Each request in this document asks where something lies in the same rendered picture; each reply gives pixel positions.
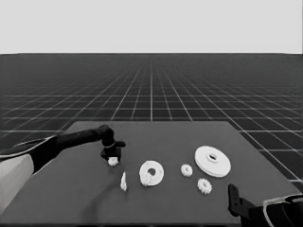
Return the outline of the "white round carrier with pins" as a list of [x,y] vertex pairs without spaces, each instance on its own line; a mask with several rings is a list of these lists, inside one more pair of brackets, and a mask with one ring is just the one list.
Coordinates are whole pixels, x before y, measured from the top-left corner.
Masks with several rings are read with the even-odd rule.
[[162,165],[156,161],[146,161],[139,168],[139,179],[142,175],[150,173],[152,175],[152,183],[149,186],[155,186],[164,179],[165,171]]

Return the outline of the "large thick white disc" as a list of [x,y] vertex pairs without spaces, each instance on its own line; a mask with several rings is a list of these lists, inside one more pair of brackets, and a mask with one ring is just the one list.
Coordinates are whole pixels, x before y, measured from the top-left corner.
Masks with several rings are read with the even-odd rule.
[[215,178],[223,178],[231,170],[229,158],[211,146],[198,147],[194,153],[194,161],[203,172]]

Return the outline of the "small thin white T-shaped piece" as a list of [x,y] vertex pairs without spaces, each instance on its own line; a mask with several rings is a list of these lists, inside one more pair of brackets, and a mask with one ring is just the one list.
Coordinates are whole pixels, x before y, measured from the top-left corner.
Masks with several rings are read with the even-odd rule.
[[127,190],[127,182],[126,182],[126,172],[124,171],[121,177],[121,181],[120,181],[120,188],[123,191]]

